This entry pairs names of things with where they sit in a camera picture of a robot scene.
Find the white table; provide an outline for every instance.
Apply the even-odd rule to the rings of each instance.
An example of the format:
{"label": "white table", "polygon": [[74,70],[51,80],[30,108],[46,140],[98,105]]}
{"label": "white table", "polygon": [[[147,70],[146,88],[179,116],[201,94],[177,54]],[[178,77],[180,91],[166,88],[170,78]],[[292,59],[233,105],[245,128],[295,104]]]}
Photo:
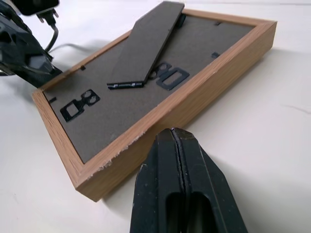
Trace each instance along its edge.
{"label": "white table", "polygon": [[[311,230],[309,0],[188,0],[187,8],[278,21],[270,52],[186,129],[226,175],[250,233]],[[129,30],[157,0],[61,0],[52,52],[64,70]],[[23,18],[45,47],[52,36]],[[94,203],[76,192],[18,77],[0,78],[0,232],[127,233],[135,178]]]}

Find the gray cardboard backing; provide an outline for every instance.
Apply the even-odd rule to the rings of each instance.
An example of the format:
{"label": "gray cardboard backing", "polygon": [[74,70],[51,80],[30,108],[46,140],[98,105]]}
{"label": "gray cardboard backing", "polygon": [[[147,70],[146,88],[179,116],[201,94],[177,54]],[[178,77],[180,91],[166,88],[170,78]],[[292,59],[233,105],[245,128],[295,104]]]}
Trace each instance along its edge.
{"label": "gray cardboard backing", "polygon": [[[221,23],[187,16],[183,26],[172,32],[157,64],[170,63],[190,75],[179,86],[167,91],[148,81],[143,88],[109,90],[107,80],[116,64],[126,40],[117,44],[92,62],[85,70],[78,70],[45,91],[47,100],[54,97],[51,107],[80,155],[86,163],[113,140],[129,129],[165,98],[215,60],[211,55],[222,54],[253,27]],[[66,122],[60,109],[73,99],[92,89],[101,99],[72,121]]]}
{"label": "gray cardboard backing", "polygon": [[183,9],[164,1],[137,20],[108,83],[145,82]]}

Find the picture frame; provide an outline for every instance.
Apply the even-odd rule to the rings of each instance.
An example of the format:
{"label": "picture frame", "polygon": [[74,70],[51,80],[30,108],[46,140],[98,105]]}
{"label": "picture frame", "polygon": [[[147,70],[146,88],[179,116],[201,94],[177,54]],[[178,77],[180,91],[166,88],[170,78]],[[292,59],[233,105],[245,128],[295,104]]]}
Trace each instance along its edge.
{"label": "picture frame", "polygon": [[254,28],[85,164],[51,108],[44,91],[125,40],[130,31],[52,79],[32,95],[74,188],[93,201],[107,195],[142,164],[157,133],[165,128],[184,127],[273,45],[275,21],[189,9],[184,9],[183,13]]}

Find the chipped wood corner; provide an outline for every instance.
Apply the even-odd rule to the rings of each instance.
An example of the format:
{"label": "chipped wood corner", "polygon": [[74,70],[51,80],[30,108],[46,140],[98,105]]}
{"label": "chipped wood corner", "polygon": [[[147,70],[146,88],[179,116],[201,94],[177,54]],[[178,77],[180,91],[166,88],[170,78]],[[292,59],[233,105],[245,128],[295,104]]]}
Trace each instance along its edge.
{"label": "chipped wood corner", "polygon": [[106,196],[143,163],[157,133],[165,128],[184,127],[272,47],[275,21],[188,9],[184,9],[183,13],[250,25],[254,29],[87,163],[82,163],[43,92],[126,39],[130,31],[54,78],[32,95],[75,189],[93,201]]}

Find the wooden frame edge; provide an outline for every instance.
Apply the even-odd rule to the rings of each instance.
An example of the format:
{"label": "wooden frame edge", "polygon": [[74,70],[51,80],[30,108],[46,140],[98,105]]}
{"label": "wooden frame edge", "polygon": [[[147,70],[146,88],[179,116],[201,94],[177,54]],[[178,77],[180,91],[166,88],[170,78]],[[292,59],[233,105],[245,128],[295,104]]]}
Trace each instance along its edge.
{"label": "wooden frame edge", "polygon": [[71,140],[68,138],[64,128],[58,121],[57,116],[50,107],[44,93],[38,89],[32,94],[46,129],[54,143],[54,146],[61,158],[63,165],[74,186],[76,186],[83,163],[75,150]]}
{"label": "wooden frame edge", "polygon": [[[233,60],[238,60],[237,56],[241,56],[241,53],[245,53],[247,49],[250,47],[254,47],[256,41],[264,36],[265,33],[272,30],[272,34],[274,36],[274,31],[276,27],[276,22],[267,21],[262,19],[251,19],[246,17],[239,16],[229,16],[218,13],[210,13],[203,11],[195,11],[195,10],[187,10],[183,11],[187,15],[196,16],[196,17],[204,17],[211,18],[219,21],[227,21],[238,24],[245,24],[250,26],[256,26],[250,32],[254,35],[246,35],[239,42],[237,42],[233,47],[227,50],[224,54],[221,55],[222,60],[227,58],[226,64],[221,64],[220,59],[216,59],[212,64],[207,66],[197,75],[195,75],[191,80],[196,79],[198,84],[192,87],[193,90],[200,89],[203,90],[203,86],[212,85],[213,78],[217,74],[224,72],[224,69],[228,69],[230,62]],[[83,164],[80,156],[77,154],[73,144],[68,138],[65,130],[63,129],[61,123],[58,121],[55,113],[50,107],[47,99],[44,96],[43,91],[51,88],[56,83],[60,82],[62,79],[66,78],[68,75],[74,73],[81,66],[86,65],[87,63],[94,60],[96,57],[100,56],[119,42],[123,41],[128,37],[130,31],[118,37],[116,40],[112,41],[101,50],[96,52],[95,54],[89,56],[84,59],[77,65],[75,65],[70,70],[64,72],[59,75],[55,79],[48,82],[46,85],[42,86],[40,89],[36,90],[33,93],[33,100],[39,110],[39,113],[44,121],[44,124],[50,134],[50,137],[56,147],[56,150],[61,157],[61,160],[64,164],[64,167],[77,191],[84,194],[94,201],[98,201],[103,195],[106,195],[112,188],[114,188],[117,184],[120,183],[127,175],[132,173],[132,171],[141,164],[145,157],[144,156],[135,156],[137,153],[146,154],[148,153],[151,143],[154,140],[154,135],[156,135],[159,131],[165,128],[169,128],[172,126],[175,127],[183,127],[185,123],[189,122],[194,116],[197,115],[203,108],[205,108],[209,103],[214,101],[219,94],[215,93],[214,96],[210,98],[210,100],[202,103],[200,108],[197,108],[194,111],[193,116],[187,116],[173,124],[172,119],[176,113],[180,112],[183,107],[187,105],[187,99],[193,99],[193,90],[188,90],[187,85],[190,81],[188,81],[185,85],[180,87],[180,91],[176,91],[172,95],[170,95],[167,99],[165,99],[159,106],[149,112],[146,116],[144,116],[140,121],[134,124],[130,129],[120,135],[115,141],[113,141],[109,146],[99,152],[95,157],[93,157],[86,164]],[[249,42],[249,44],[244,44],[245,40],[249,37],[255,36],[255,40]],[[267,50],[272,46],[273,38],[269,38],[270,41],[265,43],[266,46],[264,49],[260,50],[259,54],[256,54],[255,59],[250,59],[252,63],[249,63],[247,66],[242,67],[240,72],[237,72],[236,75],[232,78],[230,84],[226,85],[227,87],[231,85],[233,81],[237,79],[242,73],[244,73],[247,69],[249,69],[262,55],[265,54]],[[240,52],[228,57],[231,54],[232,50],[237,49],[240,46]],[[182,91],[186,92],[187,98],[180,98],[176,93],[181,93]],[[131,135],[131,140],[125,140],[129,135]],[[104,183],[105,187],[99,188],[98,184]]]}

